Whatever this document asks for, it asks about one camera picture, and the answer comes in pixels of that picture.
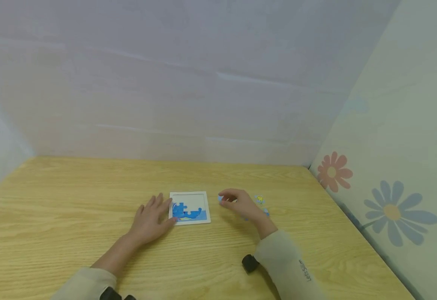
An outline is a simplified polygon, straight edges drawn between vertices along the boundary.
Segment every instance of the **white puzzle board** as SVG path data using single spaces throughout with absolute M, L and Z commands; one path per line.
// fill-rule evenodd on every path
M 176 225 L 211 222 L 206 192 L 170 192 L 170 198 L 168 217 L 178 218 Z

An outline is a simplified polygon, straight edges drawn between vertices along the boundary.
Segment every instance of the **pink flower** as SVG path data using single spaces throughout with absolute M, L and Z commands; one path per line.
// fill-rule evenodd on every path
M 334 193 L 338 192 L 338 184 L 345 187 L 345 189 L 350 188 L 350 183 L 346 182 L 344 179 L 348 179 L 353 176 L 353 172 L 347 168 L 344 168 L 347 164 L 347 157 L 341 155 L 338 159 L 337 152 L 333 151 L 332 158 L 329 155 L 325 155 L 322 161 L 322 165 L 319 165 L 318 170 L 318 181 L 322 184 L 323 188 L 326 189 L 327 186 Z

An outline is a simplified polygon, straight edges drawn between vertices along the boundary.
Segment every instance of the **yellow flower center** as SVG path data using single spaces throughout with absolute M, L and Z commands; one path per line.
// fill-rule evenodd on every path
M 383 212 L 385 213 L 387 218 L 393 221 L 398 221 L 402 217 L 398 207 L 393 204 L 385 205 L 385 207 L 383 208 Z
M 335 178 L 335 176 L 337 175 L 337 170 L 334 167 L 329 167 L 327 170 L 327 175 L 330 178 Z

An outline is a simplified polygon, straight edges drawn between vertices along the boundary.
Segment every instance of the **sleeve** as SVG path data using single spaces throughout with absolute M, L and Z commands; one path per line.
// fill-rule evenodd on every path
M 272 278 L 281 300 L 326 299 L 284 231 L 276 231 L 261 240 L 254 257 Z
M 51 297 L 51 300 L 99 300 L 117 278 L 104 269 L 81 268 Z

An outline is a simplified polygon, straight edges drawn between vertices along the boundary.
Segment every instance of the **flower stem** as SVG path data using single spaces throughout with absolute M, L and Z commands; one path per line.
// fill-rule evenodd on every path
M 365 228 L 369 227 L 370 225 L 373 225 L 373 223 L 375 223 L 376 221 L 378 221 L 378 220 L 371 221 L 370 223 L 361 225 L 360 228 L 358 229 L 358 231 L 360 231 L 360 232 L 363 231 Z

